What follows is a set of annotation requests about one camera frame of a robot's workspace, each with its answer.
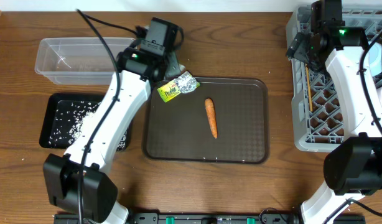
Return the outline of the yellow silver snack wrapper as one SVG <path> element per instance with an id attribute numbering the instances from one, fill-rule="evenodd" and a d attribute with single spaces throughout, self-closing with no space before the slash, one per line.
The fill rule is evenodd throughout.
<path id="1" fill-rule="evenodd" d="M 179 77 L 162 85 L 157 89 L 159 96 L 167 103 L 181 94 L 191 93 L 200 86 L 200 83 L 189 71 L 185 71 Z"/>

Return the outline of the wooden chopstick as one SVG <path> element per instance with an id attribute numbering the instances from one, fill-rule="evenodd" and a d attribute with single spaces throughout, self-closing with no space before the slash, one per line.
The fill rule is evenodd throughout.
<path id="1" fill-rule="evenodd" d="M 310 112 L 313 112 L 312 95 L 311 95 L 311 89 L 310 89 L 310 74 L 309 74 L 309 67 L 307 66 L 307 64 L 305 64 L 305 74 L 306 74 L 306 80 L 307 80 L 307 96 L 309 101 L 309 110 Z"/>

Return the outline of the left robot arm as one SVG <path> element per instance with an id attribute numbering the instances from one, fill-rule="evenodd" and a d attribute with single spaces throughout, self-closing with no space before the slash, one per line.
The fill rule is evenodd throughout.
<path id="1" fill-rule="evenodd" d="M 126 223 L 129 211 L 117 201 L 108 177 L 119 142 L 152 84 L 180 74 L 176 52 L 163 55 L 128 47 L 95 115 L 64 155 L 50 154 L 43 164 L 49 202 L 78 214 L 79 223 Z"/>

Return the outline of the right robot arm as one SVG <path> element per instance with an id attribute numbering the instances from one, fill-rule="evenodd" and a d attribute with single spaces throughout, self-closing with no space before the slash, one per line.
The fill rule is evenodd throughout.
<path id="1" fill-rule="evenodd" d="M 333 223 L 349 205 L 382 190 L 382 105 L 367 58 L 374 43 L 361 27 L 322 27 L 294 37 L 287 57 L 330 76 L 344 140 L 324 160 L 324 182 L 300 205 L 300 223 Z"/>

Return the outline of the orange carrot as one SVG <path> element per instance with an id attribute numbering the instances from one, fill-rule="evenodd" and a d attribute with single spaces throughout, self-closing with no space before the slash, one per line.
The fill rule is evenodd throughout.
<path id="1" fill-rule="evenodd" d="M 218 137 L 217 122 L 215 115 L 215 107 L 211 98 L 205 100 L 205 110 L 207 113 L 208 123 L 212 136 L 216 139 Z"/>

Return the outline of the light blue bowl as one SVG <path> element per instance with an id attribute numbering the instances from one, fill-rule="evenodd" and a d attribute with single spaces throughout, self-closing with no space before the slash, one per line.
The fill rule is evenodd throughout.
<path id="1" fill-rule="evenodd" d="M 382 73 L 382 45 L 374 43 L 368 52 L 371 76 L 375 77 Z"/>

